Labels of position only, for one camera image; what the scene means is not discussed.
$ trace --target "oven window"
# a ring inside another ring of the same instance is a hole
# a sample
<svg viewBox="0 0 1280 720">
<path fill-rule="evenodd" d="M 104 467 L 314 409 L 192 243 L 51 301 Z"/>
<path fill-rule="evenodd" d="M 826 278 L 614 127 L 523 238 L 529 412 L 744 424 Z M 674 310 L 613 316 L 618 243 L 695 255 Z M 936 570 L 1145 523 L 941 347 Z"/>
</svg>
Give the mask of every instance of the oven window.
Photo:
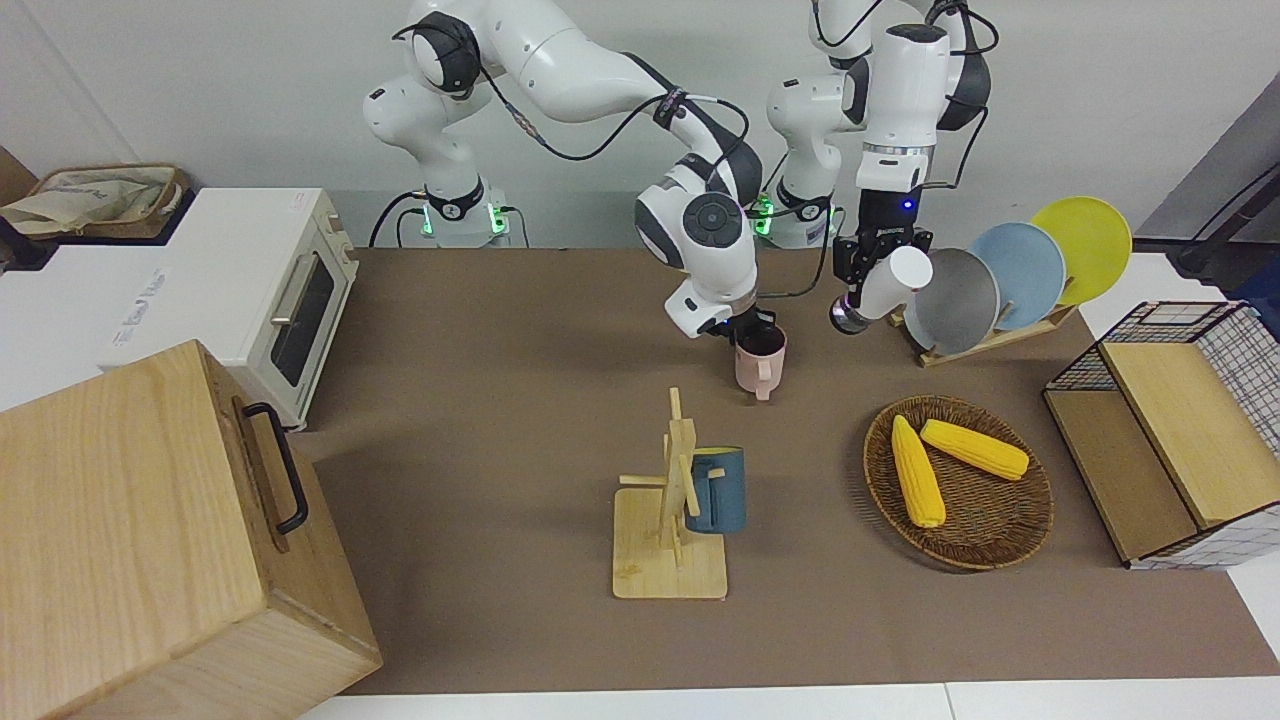
<svg viewBox="0 0 1280 720">
<path fill-rule="evenodd" d="M 271 364 L 293 387 L 298 387 L 302 369 L 307 364 L 307 357 L 311 356 L 311 346 L 320 332 L 324 311 L 333 296 L 333 275 L 325 268 L 324 260 L 315 252 L 312 255 L 316 255 L 315 270 L 302 293 L 297 315 L 291 324 L 280 328 L 279 334 L 275 336 L 275 345 L 271 346 Z"/>
</svg>

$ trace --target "mug handle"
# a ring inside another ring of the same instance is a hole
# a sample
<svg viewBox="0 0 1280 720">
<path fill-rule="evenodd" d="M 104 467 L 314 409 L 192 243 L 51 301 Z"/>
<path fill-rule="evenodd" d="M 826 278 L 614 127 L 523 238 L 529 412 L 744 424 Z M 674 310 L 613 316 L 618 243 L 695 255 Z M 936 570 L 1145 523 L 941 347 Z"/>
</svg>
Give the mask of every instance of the mug handle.
<svg viewBox="0 0 1280 720">
<path fill-rule="evenodd" d="M 755 398 L 760 402 L 767 402 L 769 400 L 769 391 L 773 389 L 769 387 L 769 380 L 773 379 L 773 368 L 769 366 L 769 361 L 756 360 L 755 374 L 759 379 L 759 382 L 755 383 Z"/>
</svg>

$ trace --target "gray plate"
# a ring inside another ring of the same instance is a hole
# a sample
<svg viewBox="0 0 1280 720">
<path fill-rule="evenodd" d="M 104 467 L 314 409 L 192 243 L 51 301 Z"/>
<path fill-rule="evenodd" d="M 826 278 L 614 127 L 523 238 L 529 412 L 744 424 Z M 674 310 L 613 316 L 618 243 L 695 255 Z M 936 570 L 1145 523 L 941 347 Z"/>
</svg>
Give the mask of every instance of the gray plate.
<svg viewBox="0 0 1280 720">
<path fill-rule="evenodd" d="M 933 282 L 915 293 L 904 319 L 911 338 L 938 355 L 973 350 L 1000 315 L 1000 290 L 987 264 L 964 250 L 929 252 Z"/>
</svg>

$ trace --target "pink mug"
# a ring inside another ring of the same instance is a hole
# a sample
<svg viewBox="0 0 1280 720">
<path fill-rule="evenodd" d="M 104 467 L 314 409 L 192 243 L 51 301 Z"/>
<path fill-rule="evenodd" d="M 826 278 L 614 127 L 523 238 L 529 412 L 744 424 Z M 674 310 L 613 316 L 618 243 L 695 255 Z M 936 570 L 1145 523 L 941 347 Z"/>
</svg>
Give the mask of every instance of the pink mug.
<svg viewBox="0 0 1280 720">
<path fill-rule="evenodd" d="M 777 325 L 768 325 L 742 338 L 733 355 L 733 375 L 746 392 L 760 402 L 782 382 L 782 357 L 787 352 L 787 336 Z"/>
</svg>

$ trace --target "brown tabletop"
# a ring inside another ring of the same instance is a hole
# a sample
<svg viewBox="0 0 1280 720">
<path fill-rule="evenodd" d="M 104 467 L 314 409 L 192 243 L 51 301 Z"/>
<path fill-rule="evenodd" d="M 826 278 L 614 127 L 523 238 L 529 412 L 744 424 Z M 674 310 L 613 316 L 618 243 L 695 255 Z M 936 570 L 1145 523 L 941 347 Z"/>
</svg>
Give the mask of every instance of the brown tabletop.
<svg viewBox="0 0 1280 720">
<path fill-rule="evenodd" d="M 836 333 L 833 278 L 767 302 L 788 333 L 758 405 L 723 340 L 662 311 L 645 251 L 374 250 L 296 447 L 317 462 L 385 666 L 353 693 L 590 691 L 1276 674 L 1224 573 L 1128 571 L 1041 388 L 1084 323 L 920 369 L 878 324 Z M 812 252 L 760 258 L 804 287 Z M 724 601 L 611 594 L 620 473 L 660 471 L 667 388 L 700 445 L 746 448 Z M 950 571 L 879 520 L 863 436 L 909 395 L 1009 421 L 1050 473 L 1039 553 Z"/>
</svg>

